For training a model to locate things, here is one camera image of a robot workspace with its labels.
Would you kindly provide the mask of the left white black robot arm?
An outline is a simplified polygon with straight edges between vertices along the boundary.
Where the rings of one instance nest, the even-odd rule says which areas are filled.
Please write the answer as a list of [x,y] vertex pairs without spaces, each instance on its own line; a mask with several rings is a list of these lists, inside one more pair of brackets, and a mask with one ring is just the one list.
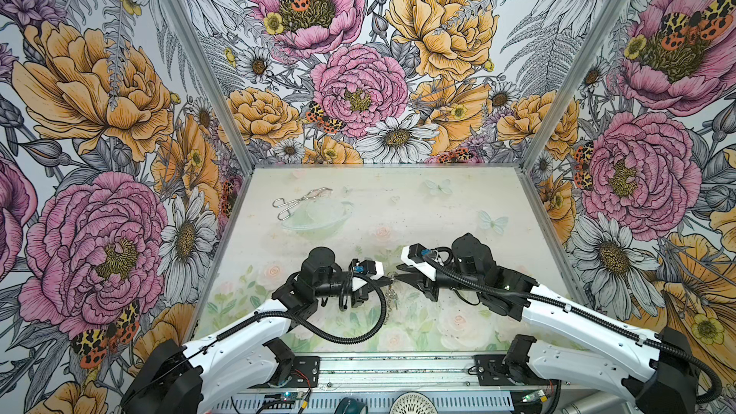
[[[383,288],[390,282],[380,262],[352,260],[348,268],[341,268],[333,250],[316,247],[300,270],[248,316],[200,339],[159,344],[124,394],[122,412],[204,413],[242,389],[281,385],[294,365],[284,335],[302,327],[338,345],[369,340],[387,317]],[[372,293],[379,299],[379,316],[358,337],[339,337],[310,321],[332,297],[345,311],[363,304]]]

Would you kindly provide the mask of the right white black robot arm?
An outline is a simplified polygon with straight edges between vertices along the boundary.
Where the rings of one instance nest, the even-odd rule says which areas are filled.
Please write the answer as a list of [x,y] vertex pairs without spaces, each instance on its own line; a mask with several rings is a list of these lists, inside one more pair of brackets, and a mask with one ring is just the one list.
[[408,245],[401,260],[399,280],[433,302],[443,289],[471,291],[493,314],[580,345],[573,351],[517,335],[496,366],[512,381],[570,381],[617,396],[642,413],[695,412],[705,366],[683,333],[638,328],[566,299],[526,274],[498,266],[490,247],[472,234],[451,247]]

